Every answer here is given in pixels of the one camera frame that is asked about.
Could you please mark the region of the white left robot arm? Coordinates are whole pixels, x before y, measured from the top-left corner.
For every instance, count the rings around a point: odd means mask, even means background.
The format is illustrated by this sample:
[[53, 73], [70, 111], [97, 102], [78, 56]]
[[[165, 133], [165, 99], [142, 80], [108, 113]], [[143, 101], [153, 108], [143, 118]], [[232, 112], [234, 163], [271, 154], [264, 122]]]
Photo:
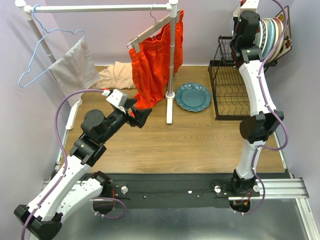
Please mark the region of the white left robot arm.
[[27, 205], [20, 204], [14, 215], [23, 225], [21, 239], [29, 231], [39, 240], [52, 240], [63, 223], [86, 202], [93, 199], [106, 200], [119, 204], [113, 197], [112, 179], [97, 171], [87, 182], [72, 190], [76, 182], [90, 170], [107, 150], [105, 143], [124, 124], [142, 128], [152, 109], [137, 109], [134, 98], [128, 98], [123, 106], [114, 107], [105, 116], [98, 109], [88, 111], [81, 124], [82, 135], [75, 141], [64, 164], [44, 190]]

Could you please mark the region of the white square plate black rim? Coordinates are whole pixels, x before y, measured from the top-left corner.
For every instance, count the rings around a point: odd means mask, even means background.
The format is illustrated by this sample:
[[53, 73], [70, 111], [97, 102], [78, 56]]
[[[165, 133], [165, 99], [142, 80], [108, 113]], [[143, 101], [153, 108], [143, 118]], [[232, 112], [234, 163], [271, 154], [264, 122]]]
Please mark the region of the white square plate black rim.
[[232, 12], [232, 20], [233, 20], [233, 29], [236, 28], [238, 20], [239, 20], [239, 12], [241, 10], [241, 6], [240, 3], [238, 3], [238, 5], [236, 6], [236, 8], [234, 9], [234, 11]]

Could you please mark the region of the teal scalloped ceramic plate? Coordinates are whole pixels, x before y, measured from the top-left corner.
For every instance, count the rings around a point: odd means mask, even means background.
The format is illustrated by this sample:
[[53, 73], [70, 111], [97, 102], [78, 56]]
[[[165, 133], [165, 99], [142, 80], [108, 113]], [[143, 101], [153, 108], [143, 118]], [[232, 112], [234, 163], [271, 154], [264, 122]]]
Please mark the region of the teal scalloped ceramic plate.
[[175, 100], [184, 110], [200, 112], [210, 105], [211, 93], [200, 83], [188, 82], [178, 87]]

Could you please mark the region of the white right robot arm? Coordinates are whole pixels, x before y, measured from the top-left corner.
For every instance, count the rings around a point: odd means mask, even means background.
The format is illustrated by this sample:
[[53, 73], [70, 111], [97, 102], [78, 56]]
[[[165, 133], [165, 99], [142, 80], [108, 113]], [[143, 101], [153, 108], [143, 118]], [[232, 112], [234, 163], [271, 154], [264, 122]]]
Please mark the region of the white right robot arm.
[[244, 139], [240, 162], [233, 172], [230, 191], [241, 196], [256, 183], [256, 166], [269, 136], [284, 119], [271, 99], [263, 65], [263, 56], [254, 44], [260, 16], [252, 10], [241, 10], [230, 42], [231, 57], [243, 78], [250, 104], [250, 117], [240, 123]]

